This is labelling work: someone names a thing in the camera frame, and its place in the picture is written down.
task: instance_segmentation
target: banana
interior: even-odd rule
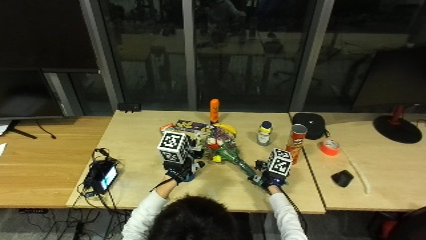
[[[214,127],[220,127],[221,129],[224,129],[226,132],[229,132],[234,137],[237,137],[237,129],[230,126],[229,124],[225,123],[214,123],[213,124]]]

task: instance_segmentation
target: dark hair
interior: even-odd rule
[[[160,212],[149,240],[237,240],[238,227],[225,206],[208,197],[185,196]]]

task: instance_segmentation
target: glove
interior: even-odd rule
[[[274,185],[281,189],[281,186],[286,184],[285,178],[279,176],[277,177],[277,174],[270,173],[268,171],[268,163],[264,161],[257,160],[256,161],[256,169],[261,171],[261,175],[253,175],[248,179],[252,181],[252,183],[257,186],[260,186],[269,194],[268,187]]]
[[[193,157],[188,156],[182,165],[180,164],[164,164],[166,169],[165,175],[174,179],[177,184],[181,182],[189,182],[194,179],[196,172],[200,168],[205,166],[202,161],[194,162]]]

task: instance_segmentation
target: wooden table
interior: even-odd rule
[[[41,131],[35,120],[25,120],[16,129],[37,139],[12,132],[0,136],[0,143],[8,144],[0,157],[1,208],[65,208],[109,120],[110,117],[39,120],[56,139]]]
[[[314,178],[318,182],[326,210],[410,211],[426,205],[426,126],[419,124],[423,140],[402,144],[385,138],[373,127],[377,114],[321,113],[331,138],[343,151],[334,157],[318,148],[323,139],[303,143]],[[425,118],[405,115],[413,121]],[[350,165],[355,164],[370,184],[365,188]],[[330,176],[347,170],[354,179],[346,188],[331,181]]]
[[[165,171],[157,150],[161,139],[158,128],[168,123],[176,123],[178,119],[208,123],[209,113],[173,111],[114,113],[98,147],[108,148],[110,156],[122,163],[118,166],[120,176],[110,188],[118,209],[136,208],[149,190],[160,183]],[[274,126],[272,144],[268,147],[260,146],[256,142],[257,129],[264,120],[272,121]],[[290,131],[287,114],[229,112],[221,113],[221,121],[237,128],[241,158],[250,166],[254,166],[257,159],[268,159],[274,147],[285,147]],[[246,180],[246,175],[240,168],[229,162],[214,163],[206,159],[204,161],[206,166],[197,172],[192,182],[180,184],[170,195],[172,200],[185,194],[208,195],[222,202],[230,211],[270,212],[268,194]],[[88,167],[78,183],[82,182],[86,172]],[[303,157],[293,166],[287,180],[290,185],[283,189],[299,210],[303,213],[325,213]],[[82,197],[77,198],[78,193],[74,189],[66,205],[81,208],[92,207]],[[108,194],[104,198],[112,206]],[[102,207],[97,197],[89,198],[89,203]]]

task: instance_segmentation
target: power strip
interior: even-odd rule
[[[36,214],[47,214],[49,212],[49,209],[45,208],[20,208],[19,213],[36,213]]]

